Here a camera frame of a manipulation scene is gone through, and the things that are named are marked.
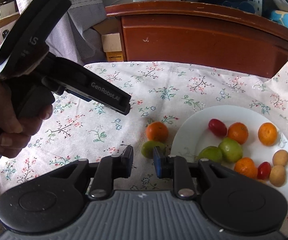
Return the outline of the person left hand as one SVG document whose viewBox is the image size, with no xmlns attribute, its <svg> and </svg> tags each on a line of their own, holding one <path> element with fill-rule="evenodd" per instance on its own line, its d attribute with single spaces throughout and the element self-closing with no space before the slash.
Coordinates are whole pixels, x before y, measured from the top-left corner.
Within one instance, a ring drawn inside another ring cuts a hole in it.
<svg viewBox="0 0 288 240">
<path fill-rule="evenodd" d="M 15 158 L 39 131 L 43 120 L 49 119 L 52 113 L 53 106 L 47 105 L 33 118 L 17 119 L 10 93 L 0 83 L 0 128 L 3 130 L 0 135 L 0 155 Z"/>
</svg>

